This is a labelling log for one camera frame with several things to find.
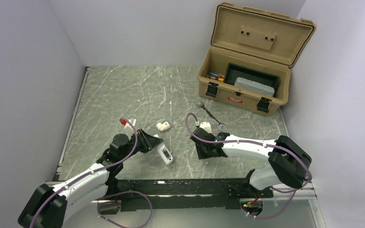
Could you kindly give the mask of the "white remote control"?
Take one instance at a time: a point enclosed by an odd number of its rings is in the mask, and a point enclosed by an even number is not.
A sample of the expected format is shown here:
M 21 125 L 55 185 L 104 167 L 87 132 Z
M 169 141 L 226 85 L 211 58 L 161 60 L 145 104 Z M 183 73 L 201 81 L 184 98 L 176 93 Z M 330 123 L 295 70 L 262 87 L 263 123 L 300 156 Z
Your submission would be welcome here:
M 160 155 L 160 157 L 162 158 L 163 162 L 166 165 L 171 164 L 173 162 L 173 156 L 170 150 L 164 144 L 164 140 L 160 138 L 158 134 L 155 134 L 154 137 L 159 138 L 161 140 L 161 142 L 155 146 L 156 151 L 158 152 L 158 154 Z

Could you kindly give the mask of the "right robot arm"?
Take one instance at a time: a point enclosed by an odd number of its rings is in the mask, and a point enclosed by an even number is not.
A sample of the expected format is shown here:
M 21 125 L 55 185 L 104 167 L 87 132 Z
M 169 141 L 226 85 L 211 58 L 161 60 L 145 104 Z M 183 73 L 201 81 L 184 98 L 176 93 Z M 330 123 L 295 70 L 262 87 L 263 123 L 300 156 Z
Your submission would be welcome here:
M 213 135 L 197 127 L 190 133 L 190 139 L 196 145 L 199 159 L 242 157 L 267 163 L 266 168 L 249 171 L 243 183 L 243 192 L 248 197 L 278 184 L 300 189 L 312 180 L 311 156 L 288 136 L 255 140 L 223 132 Z

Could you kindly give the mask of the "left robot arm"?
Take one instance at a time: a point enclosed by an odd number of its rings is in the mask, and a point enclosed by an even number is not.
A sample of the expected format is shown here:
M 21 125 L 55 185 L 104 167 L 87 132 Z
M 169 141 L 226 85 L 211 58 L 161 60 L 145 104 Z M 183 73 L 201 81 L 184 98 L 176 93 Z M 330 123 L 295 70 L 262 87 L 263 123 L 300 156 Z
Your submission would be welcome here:
M 132 136 L 113 137 L 103 155 L 87 170 L 60 184 L 38 186 L 18 218 L 23 228 L 60 228 L 91 201 L 112 199 L 120 192 L 117 174 L 137 152 L 147 153 L 164 140 L 139 129 Z

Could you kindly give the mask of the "white plastic pipe elbow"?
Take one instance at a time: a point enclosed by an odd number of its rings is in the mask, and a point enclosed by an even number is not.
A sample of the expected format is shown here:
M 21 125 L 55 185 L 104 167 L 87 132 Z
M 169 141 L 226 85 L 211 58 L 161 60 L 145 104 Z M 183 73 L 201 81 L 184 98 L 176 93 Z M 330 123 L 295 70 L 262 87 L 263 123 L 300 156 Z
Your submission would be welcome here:
M 158 122 L 156 125 L 155 125 L 156 129 L 160 132 L 164 132 L 164 131 L 167 131 L 171 128 L 170 124 L 166 121 L 164 123 L 161 123 L 161 122 Z

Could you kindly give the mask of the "silver open-end wrench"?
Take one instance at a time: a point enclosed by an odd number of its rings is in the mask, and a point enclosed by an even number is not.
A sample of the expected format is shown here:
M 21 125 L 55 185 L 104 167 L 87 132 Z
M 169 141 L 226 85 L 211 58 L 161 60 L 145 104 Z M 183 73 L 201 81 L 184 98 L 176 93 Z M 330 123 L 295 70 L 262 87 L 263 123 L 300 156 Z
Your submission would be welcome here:
M 225 132 L 228 129 L 227 125 L 218 121 L 217 118 L 205 107 L 202 101 L 197 101 L 196 106 L 202 109 L 216 123 L 220 132 Z

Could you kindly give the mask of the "black toolbox left latch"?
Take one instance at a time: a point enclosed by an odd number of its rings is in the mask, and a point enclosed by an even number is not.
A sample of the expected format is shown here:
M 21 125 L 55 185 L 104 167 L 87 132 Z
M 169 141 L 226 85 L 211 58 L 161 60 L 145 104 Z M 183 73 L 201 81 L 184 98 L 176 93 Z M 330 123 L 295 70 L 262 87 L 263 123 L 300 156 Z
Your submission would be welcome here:
M 215 98 L 219 89 L 219 84 L 209 82 L 205 95 Z

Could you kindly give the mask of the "black toolbox latch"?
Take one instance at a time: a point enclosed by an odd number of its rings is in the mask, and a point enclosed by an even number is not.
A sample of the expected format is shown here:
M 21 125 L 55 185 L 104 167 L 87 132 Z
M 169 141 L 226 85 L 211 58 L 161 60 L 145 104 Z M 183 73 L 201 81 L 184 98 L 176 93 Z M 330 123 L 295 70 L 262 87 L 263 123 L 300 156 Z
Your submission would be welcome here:
M 205 95 L 215 98 L 219 89 L 219 84 L 209 82 Z
M 259 102 L 257 103 L 257 110 L 264 112 L 264 113 L 269 113 L 269 105 L 271 103 L 271 100 L 265 97 L 261 97 L 261 99 L 259 100 Z

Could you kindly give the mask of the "black toolbox right latch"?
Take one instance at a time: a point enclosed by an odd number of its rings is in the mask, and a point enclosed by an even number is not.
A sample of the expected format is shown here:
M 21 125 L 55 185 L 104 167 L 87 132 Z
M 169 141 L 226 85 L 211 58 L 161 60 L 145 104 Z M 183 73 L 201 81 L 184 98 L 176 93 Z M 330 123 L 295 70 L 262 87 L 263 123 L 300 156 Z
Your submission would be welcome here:
M 269 105 L 271 103 L 271 100 L 265 97 L 261 97 L 261 99 L 259 100 L 259 102 L 257 103 L 257 110 L 264 112 L 264 113 L 269 113 Z

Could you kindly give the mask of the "grey plastic case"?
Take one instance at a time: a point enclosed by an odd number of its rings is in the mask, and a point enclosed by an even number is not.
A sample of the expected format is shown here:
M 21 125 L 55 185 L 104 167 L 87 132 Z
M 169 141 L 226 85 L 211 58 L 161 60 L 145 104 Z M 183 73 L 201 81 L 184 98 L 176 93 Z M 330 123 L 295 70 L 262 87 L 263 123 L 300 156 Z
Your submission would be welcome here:
M 242 77 L 238 77 L 235 80 L 234 86 L 267 96 L 274 96 L 275 94 L 275 89 L 273 87 L 252 80 L 248 80 Z

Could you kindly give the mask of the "black tray in toolbox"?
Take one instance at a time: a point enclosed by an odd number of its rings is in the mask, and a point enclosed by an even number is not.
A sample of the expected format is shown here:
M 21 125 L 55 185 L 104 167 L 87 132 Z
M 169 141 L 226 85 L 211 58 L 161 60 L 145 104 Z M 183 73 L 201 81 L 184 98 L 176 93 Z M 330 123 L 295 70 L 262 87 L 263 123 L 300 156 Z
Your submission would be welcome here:
M 267 73 L 263 73 L 250 68 L 242 67 L 233 63 L 229 63 L 225 73 L 225 83 L 234 85 L 235 80 L 238 77 L 242 77 L 248 80 L 252 80 L 267 86 L 271 86 L 275 89 L 278 87 L 279 77 Z

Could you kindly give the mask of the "tan plastic toolbox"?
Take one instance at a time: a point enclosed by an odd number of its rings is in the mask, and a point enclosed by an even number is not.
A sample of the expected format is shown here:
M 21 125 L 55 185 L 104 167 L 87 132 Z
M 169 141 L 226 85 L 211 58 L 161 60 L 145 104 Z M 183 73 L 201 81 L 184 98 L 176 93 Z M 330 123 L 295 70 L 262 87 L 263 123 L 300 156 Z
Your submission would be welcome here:
M 288 102 L 291 68 L 315 30 L 311 20 L 230 2 L 220 3 L 216 9 L 211 48 L 197 75 L 199 95 L 272 116 Z M 209 72 L 225 76 L 229 63 L 278 76 L 275 95 L 263 95 L 208 78 Z M 219 84 L 215 98 L 205 95 L 209 82 Z M 257 110 L 261 97 L 271 100 L 269 113 Z

